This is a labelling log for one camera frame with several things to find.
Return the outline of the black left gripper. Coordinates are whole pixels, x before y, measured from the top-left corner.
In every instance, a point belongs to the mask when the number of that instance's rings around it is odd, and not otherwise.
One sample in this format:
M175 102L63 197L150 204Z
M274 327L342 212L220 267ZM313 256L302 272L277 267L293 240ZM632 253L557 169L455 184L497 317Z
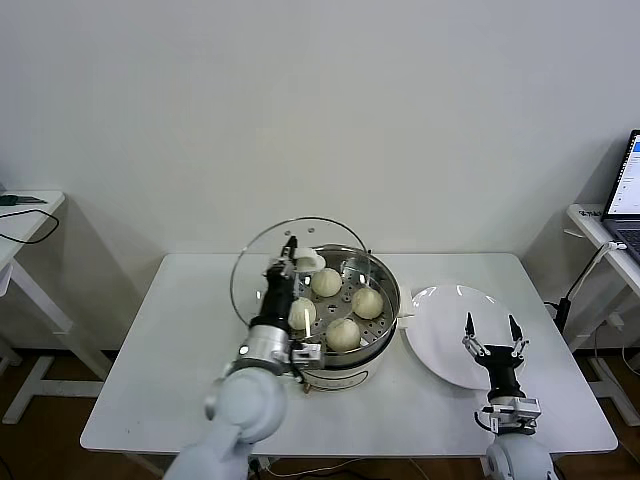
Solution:
M280 255L274 258L266 272L268 288L264 295L257 324L272 326L283 331L290 331L289 315L294 302L294 292L303 293L306 288L306 276L295 272L294 258L298 240L292 235L282 247Z

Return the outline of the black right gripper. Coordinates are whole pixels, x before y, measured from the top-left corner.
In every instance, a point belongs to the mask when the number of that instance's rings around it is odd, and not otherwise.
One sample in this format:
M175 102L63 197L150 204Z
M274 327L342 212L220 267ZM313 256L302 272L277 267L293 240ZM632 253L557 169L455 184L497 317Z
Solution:
M512 346L487 345L485 347L476 338L472 314L468 312L466 317L462 344L467 352L474 356L474 361L488 372L490 390L487 398L489 400L501 397L525 397L517 381L515 369L523 363L523 359L518 356L524 355L529 340L524 336L514 316L509 314L508 319Z

